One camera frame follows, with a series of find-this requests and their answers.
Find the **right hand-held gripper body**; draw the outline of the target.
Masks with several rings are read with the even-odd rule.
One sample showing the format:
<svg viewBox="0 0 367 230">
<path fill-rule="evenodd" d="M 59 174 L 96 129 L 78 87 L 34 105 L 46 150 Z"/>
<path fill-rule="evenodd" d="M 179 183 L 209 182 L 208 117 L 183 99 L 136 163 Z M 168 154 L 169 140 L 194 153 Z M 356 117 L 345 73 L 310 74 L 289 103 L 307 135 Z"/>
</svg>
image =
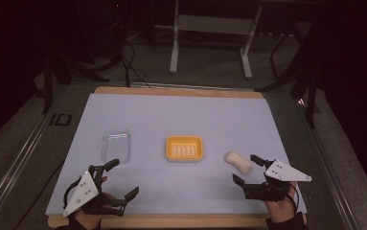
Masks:
<svg viewBox="0 0 367 230">
<path fill-rule="evenodd" d="M 279 201 L 285 198 L 289 191 L 290 182 L 311 182 L 312 177 L 280 160 L 267 160 L 264 167 L 265 182 L 261 184 L 246 184 L 242 187 L 247 199 L 261 201 Z"/>
</svg>

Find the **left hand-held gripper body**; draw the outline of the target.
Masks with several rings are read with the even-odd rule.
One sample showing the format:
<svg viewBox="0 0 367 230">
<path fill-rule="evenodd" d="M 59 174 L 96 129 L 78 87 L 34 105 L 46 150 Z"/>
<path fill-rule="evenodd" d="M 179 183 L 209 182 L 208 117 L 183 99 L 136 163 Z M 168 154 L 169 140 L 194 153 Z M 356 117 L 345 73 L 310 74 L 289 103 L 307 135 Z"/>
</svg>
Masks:
<svg viewBox="0 0 367 230">
<path fill-rule="evenodd" d="M 90 215 L 124 214 L 124 201 L 108 197 L 102 192 L 103 166 L 91 165 L 81 178 L 71 184 L 63 197 L 64 217 L 74 215 L 79 209 Z"/>
</svg>

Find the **cream soap bar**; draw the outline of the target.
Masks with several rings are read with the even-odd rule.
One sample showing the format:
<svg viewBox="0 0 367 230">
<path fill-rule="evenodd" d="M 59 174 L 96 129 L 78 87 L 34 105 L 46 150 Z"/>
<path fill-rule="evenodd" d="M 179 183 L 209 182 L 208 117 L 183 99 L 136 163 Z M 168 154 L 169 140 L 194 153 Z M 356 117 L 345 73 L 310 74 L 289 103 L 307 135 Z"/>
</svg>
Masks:
<svg viewBox="0 0 367 230">
<path fill-rule="evenodd" d="M 250 161 L 242 157 L 236 151 L 229 151 L 225 155 L 225 161 L 237 168 L 242 174 L 247 174 L 252 171 L 252 164 Z"/>
</svg>

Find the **clear plastic soap dish lid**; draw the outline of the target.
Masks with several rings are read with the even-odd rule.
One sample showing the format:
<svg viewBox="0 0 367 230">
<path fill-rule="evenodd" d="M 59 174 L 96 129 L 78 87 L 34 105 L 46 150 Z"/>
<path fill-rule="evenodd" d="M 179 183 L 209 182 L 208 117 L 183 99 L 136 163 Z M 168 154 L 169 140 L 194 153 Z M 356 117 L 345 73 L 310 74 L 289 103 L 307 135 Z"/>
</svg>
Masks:
<svg viewBox="0 0 367 230">
<path fill-rule="evenodd" d="M 128 129 L 108 130 L 103 135 L 102 161 L 107 163 L 118 159 L 121 164 L 126 164 L 131 158 L 131 136 Z"/>
</svg>

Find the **yellow soap dish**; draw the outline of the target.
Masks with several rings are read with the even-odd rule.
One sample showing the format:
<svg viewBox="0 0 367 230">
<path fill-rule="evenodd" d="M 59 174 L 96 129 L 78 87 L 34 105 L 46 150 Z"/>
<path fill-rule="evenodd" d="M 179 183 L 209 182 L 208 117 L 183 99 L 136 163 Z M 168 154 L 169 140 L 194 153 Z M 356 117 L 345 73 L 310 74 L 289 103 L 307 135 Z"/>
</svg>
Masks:
<svg viewBox="0 0 367 230">
<path fill-rule="evenodd" d="M 166 159 L 172 162 L 198 162 L 204 150 L 199 136 L 169 136 L 166 140 Z"/>
</svg>

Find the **person's left hand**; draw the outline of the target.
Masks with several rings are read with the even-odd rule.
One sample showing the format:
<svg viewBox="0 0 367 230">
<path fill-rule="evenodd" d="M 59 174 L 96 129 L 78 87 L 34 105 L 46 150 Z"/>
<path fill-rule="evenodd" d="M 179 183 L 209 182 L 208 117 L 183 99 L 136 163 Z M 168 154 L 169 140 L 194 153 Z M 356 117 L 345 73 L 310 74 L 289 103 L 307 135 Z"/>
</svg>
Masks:
<svg viewBox="0 0 367 230">
<path fill-rule="evenodd" d="M 82 209 L 79 209 L 69 222 L 75 223 L 78 230 L 100 230 L 102 218 L 102 215 L 86 214 Z"/>
</svg>

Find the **person's right hand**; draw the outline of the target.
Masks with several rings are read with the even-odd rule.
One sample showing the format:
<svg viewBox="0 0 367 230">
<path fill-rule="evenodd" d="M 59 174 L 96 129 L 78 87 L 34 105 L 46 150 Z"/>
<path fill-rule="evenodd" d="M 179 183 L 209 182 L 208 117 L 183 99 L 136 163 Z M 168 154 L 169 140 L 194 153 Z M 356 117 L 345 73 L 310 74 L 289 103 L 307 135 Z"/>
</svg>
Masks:
<svg viewBox="0 0 367 230">
<path fill-rule="evenodd" d="M 285 222 L 296 217 L 297 208 L 294 196 L 296 194 L 297 183 L 290 182 L 290 187 L 284 199 L 279 201 L 265 201 L 267 212 L 274 223 Z"/>
</svg>

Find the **light purple table mat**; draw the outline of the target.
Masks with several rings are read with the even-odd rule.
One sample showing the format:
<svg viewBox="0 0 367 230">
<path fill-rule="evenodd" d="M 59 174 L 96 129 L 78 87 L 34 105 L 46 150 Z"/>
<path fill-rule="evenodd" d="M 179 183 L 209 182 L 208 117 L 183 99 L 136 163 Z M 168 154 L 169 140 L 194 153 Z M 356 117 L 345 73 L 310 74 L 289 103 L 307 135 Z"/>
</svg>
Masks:
<svg viewBox="0 0 367 230">
<path fill-rule="evenodd" d="M 237 169 L 225 160 L 234 150 L 287 161 L 271 110 L 264 99 L 93 94 L 48 204 L 47 215 L 63 212 L 63 195 L 89 166 L 102 162 L 103 136 L 128 130 L 131 158 L 108 174 L 103 190 L 124 196 L 129 215 L 263 214 L 264 204 L 246 199 L 233 182 Z M 166 140 L 198 136 L 198 162 L 167 160 Z"/>
</svg>

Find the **black metal stand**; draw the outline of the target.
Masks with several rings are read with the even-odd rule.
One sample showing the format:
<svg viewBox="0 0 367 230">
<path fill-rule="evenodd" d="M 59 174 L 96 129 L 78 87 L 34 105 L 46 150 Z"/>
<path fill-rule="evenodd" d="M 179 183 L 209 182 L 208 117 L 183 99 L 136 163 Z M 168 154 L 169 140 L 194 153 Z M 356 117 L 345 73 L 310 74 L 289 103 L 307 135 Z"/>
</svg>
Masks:
<svg viewBox="0 0 367 230">
<path fill-rule="evenodd" d="M 295 100 L 301 101 L 304 95 L 308 94 L 306 101 L 306 120 L 311 128 L 315 128 L 313 113 L 321 63 L 318 60 L 317 52 L 312 47 L 312 42 L 314 41 L 314 36 L 310 32 L 312 26 L 312 22 L 299 21 L 290 27 L 291 33 L 300 43 L 299 49 L 288 67 L 281 74 L 278 74 L 274 64 L 274 54 L 286 39 L 283 37 L 269 57 L 273 73 L 277 80 L 267 86 L 257 88 L 256 91 L 270 92 L 291 81 L 295 81 L 290 90 L 290 96 Z"/>
<path fill-rule="evenodd" d="M 55 43 L 49 43 L 45 48 L 43 59 L 43 88 L 36 93 L 44 100 L 43 114 L 46 114 L 53 105 L 53 77 L 56 77 L 59 83 L 69 84 L 72 80 L 69 70 L 75 70 L 93 81 L 108 82 L 107 79 L 70 58 Z"/>
</svg>

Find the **black chair leg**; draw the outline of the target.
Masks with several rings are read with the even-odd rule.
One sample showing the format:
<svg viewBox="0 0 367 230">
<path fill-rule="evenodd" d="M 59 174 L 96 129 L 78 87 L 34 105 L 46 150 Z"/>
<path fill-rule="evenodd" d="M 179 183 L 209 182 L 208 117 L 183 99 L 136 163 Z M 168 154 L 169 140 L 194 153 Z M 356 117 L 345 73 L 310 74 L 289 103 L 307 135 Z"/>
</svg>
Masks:
<svg viewBox="0 0 367 230">
<path fill-rule="evenodd" d="M 292 34 L 282 35 L 278 40 L 278 43 L 269 56 L 269 63 L 276 79 L 284 75 L 290 65 L 296 48 L 297 42 L 294 40 Z"/>
</svg>

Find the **metal floor rail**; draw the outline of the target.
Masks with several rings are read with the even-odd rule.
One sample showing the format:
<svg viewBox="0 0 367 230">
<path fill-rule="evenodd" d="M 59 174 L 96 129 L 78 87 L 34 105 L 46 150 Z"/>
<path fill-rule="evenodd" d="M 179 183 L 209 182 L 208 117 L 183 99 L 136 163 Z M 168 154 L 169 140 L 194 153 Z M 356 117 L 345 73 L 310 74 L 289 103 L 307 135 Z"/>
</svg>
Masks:
<svg viewBox="0 0 367 230">
<path fill-rule="evenodd" d="M 42 100 L 31 98 L 0 129 L 0 208 L 53 117 L 53 109 L 67 89 L 67 85 L 59 85 L 54 90 L 53 102 L 45 113 L 42 112 Z"/>
<path fill-rule="evenodd" d="M 320 166 L 321 173 L 326 180 L 328 190 L 332 195 L 332 201 L 338 211 L 339 216 L 342 219 L 343 225 L 347 230 L 359 230 L 359 224 L 356 220 L 355 214 L 348 202 L 347 197 L 343 192 L 342 185 L 340 184 L 338 177 L 336 175 L 336 170 L 334 169 L 331 158 L 328 155 L 325 147 L 323 146 L 322 139 L 317 132 L 317 127 L 311 127 L 305 113 L 308 111 L 307 104 L 302 100 L 296 100 L 295 104 L 298 109 L 304 125 L 307 127 L 308 135 L 312 141 L 315 152 L 319 159 L 318 165 Z"/>
</svg>

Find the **white metal table frame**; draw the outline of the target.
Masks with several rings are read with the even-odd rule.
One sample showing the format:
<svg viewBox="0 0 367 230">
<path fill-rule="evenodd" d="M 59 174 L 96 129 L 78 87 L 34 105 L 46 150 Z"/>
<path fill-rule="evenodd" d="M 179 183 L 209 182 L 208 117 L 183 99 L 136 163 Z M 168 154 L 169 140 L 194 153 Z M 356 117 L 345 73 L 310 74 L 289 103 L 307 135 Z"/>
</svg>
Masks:
<svg viewBox="0 0 367 230">
<path fill-rule="evenodd" d="M 248 80 L 253 78 L 251 64 L 249 61 L 249 50 L 256 34 L 256 29 L 263 11 L 263 6 L 257 6 L 252 19 L 236 19 L 213 16 L 201 16 L 181 14 L 179 10 L 180 1 L 174 0 L 173 14 L 173 44 L 170 62 L 170 73 L 175 74 L 178 68 L 179 57 L 179 32 L 201 32 L 215 34 L 245 35 L 246 43 L 240 48 L 241 66 L 244 77 Z"/>
</svg>

